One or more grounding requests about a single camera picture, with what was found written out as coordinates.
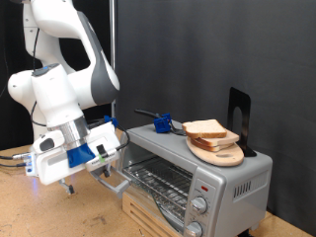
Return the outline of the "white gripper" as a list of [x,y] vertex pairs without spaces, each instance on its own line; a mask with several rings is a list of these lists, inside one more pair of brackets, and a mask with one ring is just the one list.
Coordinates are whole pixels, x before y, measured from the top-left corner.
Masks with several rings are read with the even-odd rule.
[[64,178],[86,169],[93,172],[105,167],[108,178],[111,163],[119,158],[120,143],[111,121],[83,133],[63,134],[61,129],[47,132],[35,142],[35,158],[39,180],[44,185],[57,182],[69,195],[74,194]]

